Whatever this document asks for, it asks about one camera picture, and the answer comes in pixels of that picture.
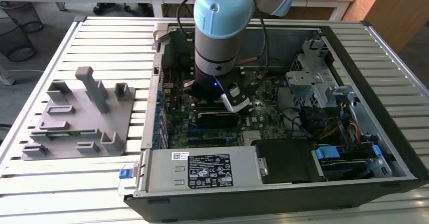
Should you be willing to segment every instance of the yellow wire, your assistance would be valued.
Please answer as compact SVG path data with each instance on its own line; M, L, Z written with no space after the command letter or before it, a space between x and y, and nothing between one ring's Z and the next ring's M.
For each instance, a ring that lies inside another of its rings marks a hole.
M336 130L339 129L339 127L336 126L331 131L328 131L319 139L326 138L327 136L330 136L334 132L336 132Z
M351 125L356 128L356 126L355 126L354 122L348 122L348 124L351 124Z

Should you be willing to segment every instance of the barcode label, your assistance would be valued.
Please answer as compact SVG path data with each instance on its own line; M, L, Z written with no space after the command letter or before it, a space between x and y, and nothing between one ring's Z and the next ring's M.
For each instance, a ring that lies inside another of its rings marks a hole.
M172 152L171 160L187 160L188 152Z

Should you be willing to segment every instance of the green circuit board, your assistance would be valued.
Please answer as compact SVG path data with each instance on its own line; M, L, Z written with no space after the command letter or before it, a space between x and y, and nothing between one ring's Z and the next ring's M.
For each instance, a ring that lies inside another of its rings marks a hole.
M191 78L191 75L183 72L172 73L169 84L164 89L169 149L241 146L244 143L240 135L244 131L259 131L261 139L278 139L288 136L290 132L284 127L275 103L276 88L282 76L267 76L260 80L261 71L257 69L243 70L243 72L243 85L253 93L249 97L251 104L248 111L237 115L236 126L227 129L197 128L196 116L207 111L196 110L195 105L204 104L204 101L197 101L183 92L183 81Z

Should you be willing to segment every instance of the motherboard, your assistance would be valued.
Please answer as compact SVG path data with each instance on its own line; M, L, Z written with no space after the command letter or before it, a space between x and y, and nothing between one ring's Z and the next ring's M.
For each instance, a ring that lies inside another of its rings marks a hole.
M260 69L240 68L243 85L251 92L249 105L237 114L225 111L221 100L207 102L183 91L188 72L169 71L164 77L168 123L168 148L200 148L249 145L256 139L287 138L276 105L282 75L263 76Z

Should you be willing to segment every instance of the power supply label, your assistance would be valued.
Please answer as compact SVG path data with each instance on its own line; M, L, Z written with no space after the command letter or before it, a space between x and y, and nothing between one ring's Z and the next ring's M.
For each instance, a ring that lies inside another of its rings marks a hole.
M229 155L196 155L187 157L191 189L233 186Z

